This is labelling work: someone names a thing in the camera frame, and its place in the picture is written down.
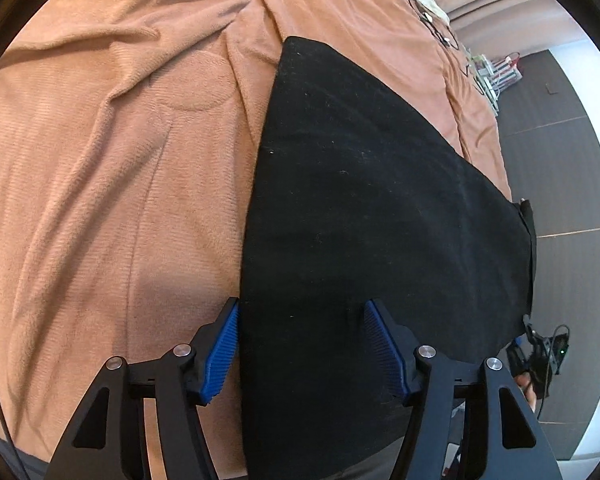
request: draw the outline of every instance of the metal bolt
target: metal bolt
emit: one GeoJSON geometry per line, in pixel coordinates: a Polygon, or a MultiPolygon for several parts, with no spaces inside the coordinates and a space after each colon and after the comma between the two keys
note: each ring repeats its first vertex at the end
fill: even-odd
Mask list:
{"type": "Polygon", "coordinates": [[[502,361],[497,357],[489,357],[487,359],[487,366],[491,368],[491,370],[502,370],[502,361]]]}
{"type": "Polygon", "coordinates": [[[420,348],[418,348],[418,354],[420,354],[422,357],[426,357],[427,359],[431,359],[436,355],[436,349],[433,348],[433,346],[422,345],[420,348]]]}
{"type": "Polygon", "coordinates": [[[182,343],[181,345],[176,345],[173,348],[173,354],[176,355],[177,357],[186,357],[190,353],[191,353],[191,346],[186,343],[182,343]]]}
{"type": "Polygon", "coordinates": [[[122,357],[112,357],[107,361],[107,368],[109,370],[117,370],[122,366],[122,357]]]}

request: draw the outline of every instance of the orange blanket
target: orange blanket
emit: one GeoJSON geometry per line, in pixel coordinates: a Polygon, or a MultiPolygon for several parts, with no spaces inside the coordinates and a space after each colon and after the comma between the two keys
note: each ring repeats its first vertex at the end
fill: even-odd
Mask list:
{"type": "MultiPolygon", "coordinates": [[[[107,358],[157,358],[237,294],[289,35],[381,79],[509,197],[487,101],[407,0],[49,1],[0,60],[0,398],[20,449],[48,461],[107,358]]],[[[244,473],[239,399],[234,367],[200,410],[221,478],[244,473]]]]}

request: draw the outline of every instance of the white wall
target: white wall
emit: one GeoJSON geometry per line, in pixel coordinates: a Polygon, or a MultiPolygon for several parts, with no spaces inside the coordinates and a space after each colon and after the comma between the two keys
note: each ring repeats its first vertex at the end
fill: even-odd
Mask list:
{"type": "Polygon", "coordinates": [[[578,94],[600,142],[600,51],[588,39],[549,50],[578,94]]]}
{"type": "Polygon", "coordinates": [[[600,462],[599,458],[588,460],[558,460],[562,480],[585,480],[600,462]]]}

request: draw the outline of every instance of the black cloth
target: black cloth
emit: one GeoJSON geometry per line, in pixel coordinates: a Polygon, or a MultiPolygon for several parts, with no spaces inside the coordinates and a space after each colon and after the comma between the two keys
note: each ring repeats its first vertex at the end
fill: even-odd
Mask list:
{"type": "Polygon", "coordinates": [[[327,45],[288,38],[248,211],[240,286],[251,480],[327,477],[404,435],[362,306],[480,362],[523,333],[519,207],[413,107],[327,45]]]}
{"type": "MultiPolygon", "coordinates": [[[[22,473],[22,469],[16,460],[15,455],[9,444],[3,439],[0,438],[0,455],[7,463],[14,476],[20,480],[24,480],[25,476],[22,473]]],[[[20,460],[24,467],[27,469],[27,474],[29,475],[29,480],[43,480],[46,474],[46,468],[48,467],[48,463],[36,458],[33,455],[27,454],[24,451],[18,450],[18,455],[20,456],[20,460]]]]}

